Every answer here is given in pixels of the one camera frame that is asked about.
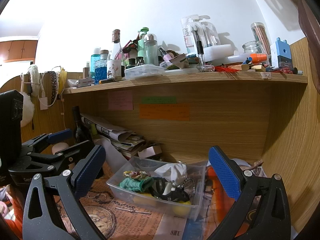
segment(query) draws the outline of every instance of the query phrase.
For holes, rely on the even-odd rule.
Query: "green cloth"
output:
[[[125,178],[119,185],[119,187],[133,191],[133,192],[145,192],[153,184],[153,177],[147,177],[144,180],[135,180],[132,178]]]

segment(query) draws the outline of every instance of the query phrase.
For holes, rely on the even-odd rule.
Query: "wooden cabinet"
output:
[[[23,45],[22,58],[35,58],[38,41],[25,41]]]
[[[3,61],[31,60],[36,57],[38,41],[0,42],[0,57]]]
[[[8,60],[21,59],[24,41],[12,41]]]
[[[8,60],[11,43],[12,41],[0,42],[0,58],[2,60]]]

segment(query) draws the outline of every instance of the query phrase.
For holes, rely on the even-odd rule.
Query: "clock illustration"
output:
[[[113,212],[99,206],[86,206],[84,209],[106,239],[113,235],[117,225]]]

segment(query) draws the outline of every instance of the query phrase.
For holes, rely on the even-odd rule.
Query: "curtain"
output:
[[[298,7],[299,24],[308,39],[315,65],[311,64],[313,84],[320,94],[320,25],[305,0],[292,0]]]

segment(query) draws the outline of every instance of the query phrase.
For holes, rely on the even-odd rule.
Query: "phone charger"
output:
[[[40,110],[48,109],[48,98],[40,98]]]

